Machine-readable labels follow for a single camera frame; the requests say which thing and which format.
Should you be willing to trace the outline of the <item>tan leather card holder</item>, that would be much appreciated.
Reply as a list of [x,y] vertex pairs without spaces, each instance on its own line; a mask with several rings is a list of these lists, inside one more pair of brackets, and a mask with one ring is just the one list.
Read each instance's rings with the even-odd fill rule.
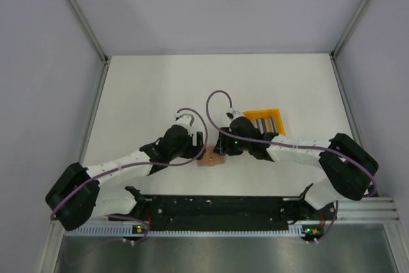
[[204,154],[201,159],[198,160],[197,165],[199,167],[214,167],[221,164],[225,164],[225,156],[221,156],[214,152],[214,146],[206,147]]

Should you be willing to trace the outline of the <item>yellow plastic bin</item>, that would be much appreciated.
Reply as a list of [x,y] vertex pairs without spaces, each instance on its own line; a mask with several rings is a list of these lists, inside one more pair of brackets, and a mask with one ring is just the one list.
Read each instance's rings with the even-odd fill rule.
[[243,115],[249,119],[253,126],[261,133],[273,132],[284,136],[286,135],[279,109],[245,111]]

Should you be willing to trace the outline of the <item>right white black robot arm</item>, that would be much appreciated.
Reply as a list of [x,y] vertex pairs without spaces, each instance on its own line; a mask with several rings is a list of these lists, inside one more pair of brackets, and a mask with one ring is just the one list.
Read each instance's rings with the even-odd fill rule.
[[258,160],[293,162],[321,169],[325,178],[310,184],[298,203],[300,215],[315,218],[323,207],[342,198],[360,201],[375,187],[379,164],[350,136],[337,133],[325,140],[292,139],[276,132],[261,132],[244,115],[231,117],[219,129],[220,155],[248,152]]

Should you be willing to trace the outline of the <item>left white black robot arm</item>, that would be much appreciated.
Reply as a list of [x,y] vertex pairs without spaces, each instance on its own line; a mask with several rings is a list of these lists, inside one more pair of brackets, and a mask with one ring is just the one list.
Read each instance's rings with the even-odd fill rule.
[[[89,220],[109,217],[131,221],[141,218],[146,207],[136,181],[165,168],[190,164],[203,157],[208,132],[191,133],[174,124],[164,136],[122,158],[82,166],[69,165],[45,197],[51,219],[72,231]],[[175,159],[184,161],[176,163]]]

